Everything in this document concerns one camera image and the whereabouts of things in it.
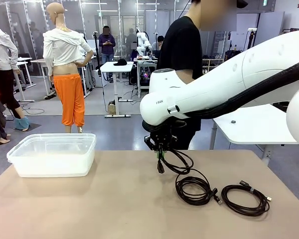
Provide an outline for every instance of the black cap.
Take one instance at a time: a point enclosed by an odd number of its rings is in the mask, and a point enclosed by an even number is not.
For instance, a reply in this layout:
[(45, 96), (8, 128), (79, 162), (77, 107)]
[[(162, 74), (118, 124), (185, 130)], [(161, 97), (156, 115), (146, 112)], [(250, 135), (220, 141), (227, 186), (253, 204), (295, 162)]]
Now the black cap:
[(114, 65), (115, 65), (115, 66), (126, 66), (127, 64), (128, 64), (128, 63), (126, 62), (125, 59), (120, 59), (120, 60), (118, 60), (118, 62), (115, 63)]
[(248, 3), (244, 0), (237, 0), (237, 8), (244, 8), (247, 7)]

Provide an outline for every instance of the table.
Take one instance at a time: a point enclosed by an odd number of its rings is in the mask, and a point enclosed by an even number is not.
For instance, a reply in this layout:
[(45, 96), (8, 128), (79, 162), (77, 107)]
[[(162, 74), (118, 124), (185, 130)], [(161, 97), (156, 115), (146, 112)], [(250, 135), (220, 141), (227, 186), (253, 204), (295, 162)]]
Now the table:
[(32, 60), (32, 57), (18, 57), (18, 61), (28, 61)]
[[(85, 177), (20, 178), (8, 168), (0, 176), (0, 239), (299, 239), (299, 200), (253, 152), (185, 152), (212, 188), (244, 180), (272, 197), (268, 214), (244, 217), (214, 200), (186, 204), (176, 174), (159, 174), (152, 151), (96, 151)], [(175, 162), (171, 153), (166, 159)], [(229, 196), (258, 204), (245, 192)]]
[(28, 69), (28, 66), (27, 66), (28, 62), (26, 62), (26, 60), (30, 60), (30, 59), (32, 59), (32, 58), (22, 58), (22, 57), (19, 57), (18, 58), (18, 62), (16, 64), (17, 66), (20, 66), (20, 65), (24, 65), (25, 66), (26, 74), (27, 74), (29, 82), (30, 82), (30, 85), (26, 87), (27, 89), (31, 88), (33, 86), (36, 86), (36, 84), (33, 84), (32, 81), (31, 81), (31, 77), (30, 77), (30, 74), (29, 74), (29, 69)]
[[(27, 62), (17, 62), (16, 65), (17, 66), (21, 66), (21, 65), (25, 65), (25, 68), (27, 69), (27, 66), (26, 66)], [(20, 91), (20, 95), (21, 95), (21, 100), (19, 100), (19, 102), (34, 102), (34, 100), (26, 100), (25, 97), (24, 97), (24, 94), (23, 94), (23, 90), (22, 90), (22, 85), (20, 84), (20, 80), (19, 80), (19, 76), (17, 75), (16, 72), (13, 71), (13, 74), (14, 74), (14, 79), (16, 81), (16, 84), (18, 85), (18, 88), (19, 88), (19, 91)], [(23, 72), (21, 71), (20, 73), (20, 76), (22, 78), (22, 81), (25, 82), (25, 78), (24, 78), (24, 75), (23, 75)]]
[[(46, 81), (45, 81), (45, 73), (44, 73), (44, 69), (43, 69), (43, 67), (47, 68), (47, 66), (45, 64), (45, 60), (44, 59), (38, 59), (38, 60), (33, 60), (31, 62), (32, 63), (37, 63), (37, 64), (40, 65), (42, 75), (43, 75), (43, 81), (44, 81), (46, 93), (47, 93), (47, 95), (49, 95), (48, 87), (47, 87)], [(84, 98), (86, 98), (90, 94), (90, 92), (87, 92), (87, 89), (86, 89), (86, 79), (85, 79), (85, 74), (84, 74), (84, 67), (81, 67), (81, 68), (82, 68), (82, 78), (83, 78), (83, 87), (84, 87)]]
[(142, 89), (149, 89), (149, 86), (141, 86), (141, 80), (140, 80), (140, 69), (141, 67), (150, 67), (150, 66), (157, 66), (157, 60), (139, 60), (138, 58), (134, 58), (134, 62), (137, 63), (137, 81), (138, 81), (138, 97), (141, 97), (141, 90)]
[(48, 87), (46, 85), (46, 81), (45, 81), (45, 73), (44, 73), (44, 69), (43, 67), (47, 67), (46, 64), (45, 64), (45, 60), (44, 59), (38, 59), (38, 60), (33, 60), (31, 61), (32, 63), (37, 63), (39, 64), (39, 67), (41, 69), (41, 72), (42, 72), (42, 76), (43, 76), (43, 81), (44, 81), (44, 85), (45, 85), (45, 90), (46, 90), (46, 95), (48, 96), (49, 95), (49, 91), (48, 91)]
[(114, 82), (114, 99), (115, 99), (115, 115), (105, 115), (106, 118), (128, 118), (131, 115), (120, 115), (120, 107), (119, 102), (133, 102), (133, 100), (119, 100), (117, 84), (116, 84), (116, 74), (120, 73), (120, 79), (122, 79), (122, 72), (130, 72), (133, 67), (133, 62), (129, 61), (125, 66), (115, 66), (117, 62), (106, 62), (103, 66), (101, 66), (100, 70), (102, 73), (110, 73), (113, 72), (113, 82)]
[(217, 128), (231, 143), (264, 144), (262, 160), (266, 165), (275, 144), (298, 144), (288, 130), (286, 113), (272, 105), (240, 108), (215, 118), (210, 149), (214, 149)]

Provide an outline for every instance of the mannequin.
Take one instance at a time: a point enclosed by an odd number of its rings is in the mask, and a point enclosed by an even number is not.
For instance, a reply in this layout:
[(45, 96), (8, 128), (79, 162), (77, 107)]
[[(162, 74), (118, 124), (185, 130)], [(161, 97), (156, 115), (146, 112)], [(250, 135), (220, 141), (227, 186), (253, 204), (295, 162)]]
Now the mannequin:
[(13, 95), (14, 73), (20, 74), (20, 70), (16, 65), (17, 58), (18, 49), (12, 43), (9, 35), (0, 30), (0, 101), (13, 112), (15, 128), (27, 131), (29, 120)]
[[(72, 124), (83, 132), (84, 96), (81, 77), (77, 67), (85, 66), (92, 58), (93, 51), (82, 35), (65, 25), (65, 10), (60, 3), (50, 3), (47, 8), (55, 29), (43, 34), (43, 58), (49, 70), (49, 79), (54, 81), (56, 92), (63, 105), (62, 123), (65, 132), (70, 133)], [(88, 52), (83, 62), (80, 46)]]

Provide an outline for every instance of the translucent container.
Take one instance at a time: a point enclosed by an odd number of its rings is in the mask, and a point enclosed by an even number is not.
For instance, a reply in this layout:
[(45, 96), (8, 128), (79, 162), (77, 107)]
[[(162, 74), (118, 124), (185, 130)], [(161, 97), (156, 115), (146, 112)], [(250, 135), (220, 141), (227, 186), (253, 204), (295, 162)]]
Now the translucent container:
[(95, 144), (91, 133), (33, 134), (6, 157), (20, 177), (80, 177), (90, 171)]

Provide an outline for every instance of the cable connector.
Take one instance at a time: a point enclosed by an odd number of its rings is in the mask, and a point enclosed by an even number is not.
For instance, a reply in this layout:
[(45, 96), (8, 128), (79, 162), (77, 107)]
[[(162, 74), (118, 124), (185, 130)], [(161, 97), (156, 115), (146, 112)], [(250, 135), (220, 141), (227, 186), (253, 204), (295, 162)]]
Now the cable connector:
[(247, 187), (247, 188), (250, 187), (250, 185), (248, 183), (246, 183), (245, 181), (243, 181), (243, 180), (241, 180), (239, 182), (239, 184), (242, 185), (242, 186), (244, 186), (244, 187)]
[(264, 195), (267, 198), (267, 201), (271, 202), (272, 198)]
[(157, 162), (157, 170), (158, 170), (159, 173), (162, 173), (162, 174), (165, 172), (164, 166), (163, 166), (163, 164), (161, 163), (160, 160), (158, 160), (158, 162)]
[(218, 189), (217, 189), (217, 188), (214, 188), (212, 192), (213, 192), (214, 200), (215, 200), (219, 205), (221, 205), (221, 204), (223, 203), (223, 201), (216, 195), (216, 193), (218, 192)]

